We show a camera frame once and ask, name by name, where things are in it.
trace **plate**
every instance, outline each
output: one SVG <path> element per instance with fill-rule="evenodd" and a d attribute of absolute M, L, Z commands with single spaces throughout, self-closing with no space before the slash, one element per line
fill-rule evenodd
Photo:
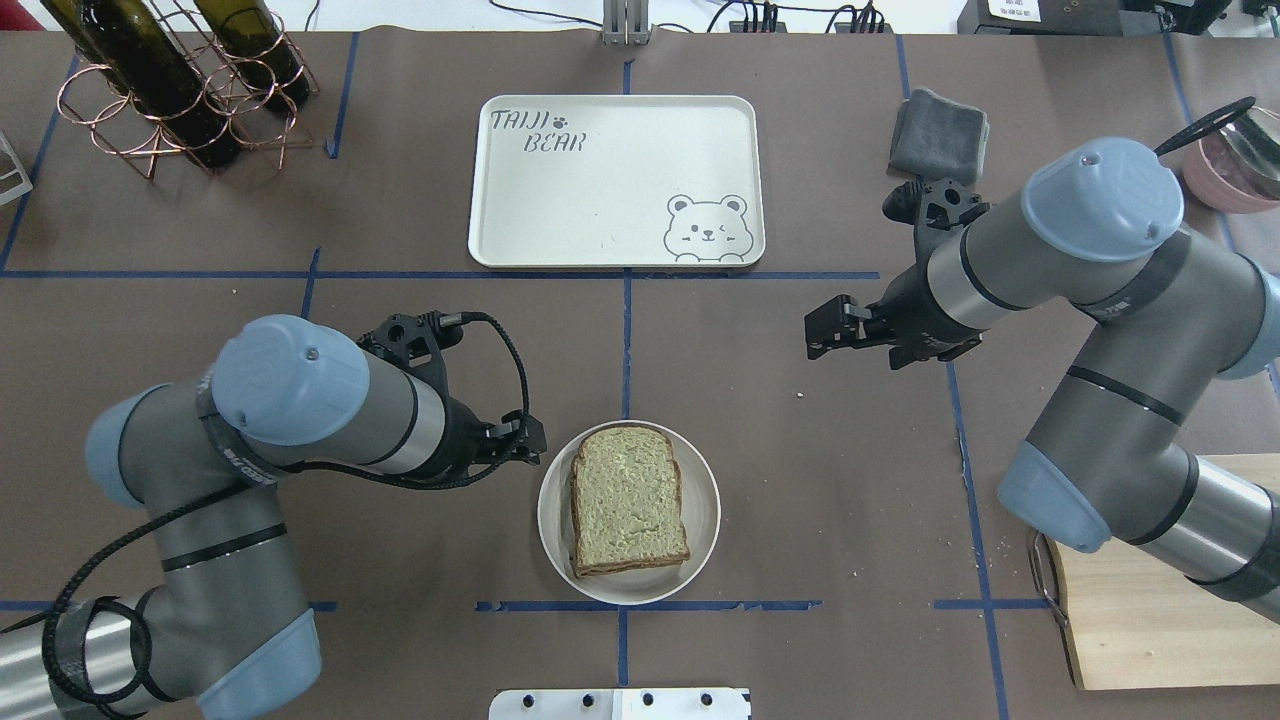
<path fill-rule="evenodd" d="M 732 95 L 499 95 L 467 249 L 490 268 L 745 268 L 764 254 L 755 110 Z"/>
<path fill-rule="evenodd" d="M 623 570 L 608 575 L 577 578 L 570 555 L 573 552 L 573 515 L 570 474 L 573 456 L 586 436 L 618 425 L 640 425 L 667 436 L 675 450 L 681 475 L 681 510 L 689 542 L 689 560 L 667 568 Z M 644 605 L 669 597 L 689 584 L 712 556 L 719 536 L 719 488 L 710 466 L 698 448 L 675 430 L 643 420 L 614 420 L 582 432 L 556 455 L 547 468 L 538 493 L 538 534 L 548 560 L 564 582 L 588 597 L 613 605 Z"/>

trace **bread crust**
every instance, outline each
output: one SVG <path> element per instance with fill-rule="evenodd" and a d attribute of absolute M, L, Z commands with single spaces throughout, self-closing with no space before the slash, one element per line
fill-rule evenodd
<path fill-rule="evenodd" d="M 596 432 L 586 436 L 585 438 L 582 438 L 581 445 L 579 445 L 579 447 L 577 447 L 577 452 L 573 455 L 572 471 L 570 473 L 570 492 L 571 492 L 571 496 L 572 496 L 572 500 L 570 502 L 570 514 L 573 518 L 573 557 L 571 559 L 571 561 L 572 561 L 572 565 L 573 565 L 573 574 L 576 577 L 579 577 L 579 578 L 588 578 L 588 577 L 591 577 L 591 575 L 607 575 L 607 574 L 611 574 L 611 573 L 621 573 L 623 570 L 641 570 L 641 569 L 646 569 L 646 568 L 666 568 L 668 565 L 678 565 L 678 564 L 689 560 L 689 557 L 690 557 L 690 552 L 689 552 L 689 532 L 685 529 L 685 523 L 681 521 L 680 523 L 680 536 L 681 536 L 681 539 L 684 541 L 684 546 L 685 546 L 685 551 L 684 552 L 673 553 L 673 555 L 666 555 L 666 556 L 662 556 L 662 557 L 649 557 L 649 559 L 644 559 L 644 560 L 630 560 L 630 561 L 626 561 L 626 562 L 602 562 L 602 564 L 595 564 L 595 565 L 582 565 L 581 564 L 581 557 L 582 557 L 582 533 L 581 533 L 581 529 L 580 529 L 581 528 L 581 523 L 579 520 L 579 505 L 581 502 L 581 497 L 579 495 L 579 487 L 577 487 L 577 484 L 579 484 L 577 483 L 579 470 L 582 466 L 584 455 L 586 454 L 586 451 L 588 451 L 591 441 L 599 433 L 602 433 L 604 430 L 617 429 L 617 428 L 641 428 L 641 429 L 652 430 L 652 432 L 658 433 L 658 436 L 662 437 L 663 442 L 667 443 L 667 452 L 671 455 L 671 464 L 672 464 L 672 466 L 676 470 L 676 511 L 677 511 L 677 516 L 682 516 L 682 514 L 684 514 L 684 509 L 685 509 L 684 475 L 681 473 L 680 464 L 676 462 L 676 446 L 671 442 L 671 438 L 667 437 L 666 433 L 663 433 L 663 432 L 660 432 L 660 430 L 658 430 L 655 428 L 652 428 L 649 425 L 617 424 L 617 425 L 609 425 L 608 428 L 600 428 L 599 430 L 596 430 Z"/>

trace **pink bowl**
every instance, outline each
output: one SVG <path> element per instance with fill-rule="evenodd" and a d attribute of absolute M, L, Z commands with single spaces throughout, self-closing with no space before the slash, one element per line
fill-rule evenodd
<path fill-rule="evenodd" d="M 1249 186 L 1248 176 L 1216 132 L 1188 147 L 1183 179 L 1201 202 L 1224 213 L 1247 215 L 1280 208 L 1280 200 L 1263 197 Z"/>

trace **white round plate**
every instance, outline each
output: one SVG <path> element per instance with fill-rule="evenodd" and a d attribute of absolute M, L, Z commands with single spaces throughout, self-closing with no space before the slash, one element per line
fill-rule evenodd
<path fill-rule="evenodd" d="M 667 568 L 623 570 L 608 575 L 577 578 L 570 555 L 573 552 L 573 515 L 570 475 L 573 456 L 586 436 L 616 425 L 641 425 L 671 438 L 681 477 L 681 519 L 689 539 L 689 560 Z M 571 439 L 547 468 L 538 493 L 538 534 L 543 550 L 564 582 L 588 597 L 614 605 L 644 605 L 671 596 L 689 584 L 707 564 L 719 536 L 719 488 L 707 460 L 676 432 L 643 420 L 614 420 L 596 425 Z"/>

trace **slice of bread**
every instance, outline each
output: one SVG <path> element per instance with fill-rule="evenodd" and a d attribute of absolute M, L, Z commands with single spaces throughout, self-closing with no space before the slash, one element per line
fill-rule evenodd
<path fill-rule="evenodd" d="M 579 578 L 689 560 L 680 466 L 667 436 L 618 425 L 588 436 L 573 457 L 573 574 Z"/>

